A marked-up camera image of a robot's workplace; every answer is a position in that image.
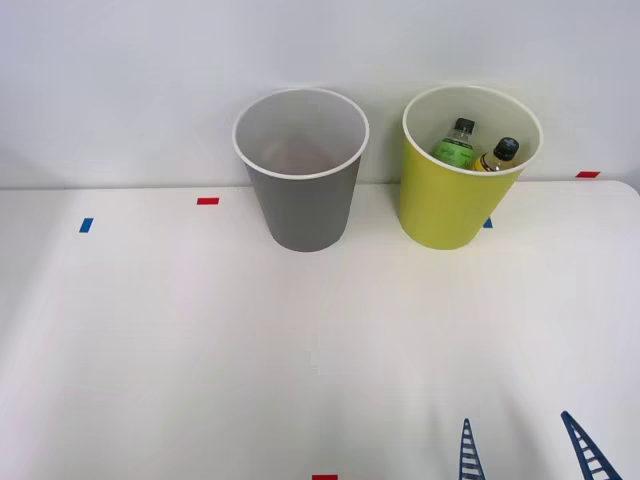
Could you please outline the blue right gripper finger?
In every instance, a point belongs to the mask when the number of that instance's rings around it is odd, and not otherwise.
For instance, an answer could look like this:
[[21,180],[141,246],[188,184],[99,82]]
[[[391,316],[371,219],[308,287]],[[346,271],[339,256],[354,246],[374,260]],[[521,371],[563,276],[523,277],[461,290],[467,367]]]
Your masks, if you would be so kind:
[[621,480],[620,474],[573,416],[568,411],[563,411],[561,418],[570,437],[583,478]]
[[468,418],[464,419],[462,427],[458,479],[481,480],[481,462]]

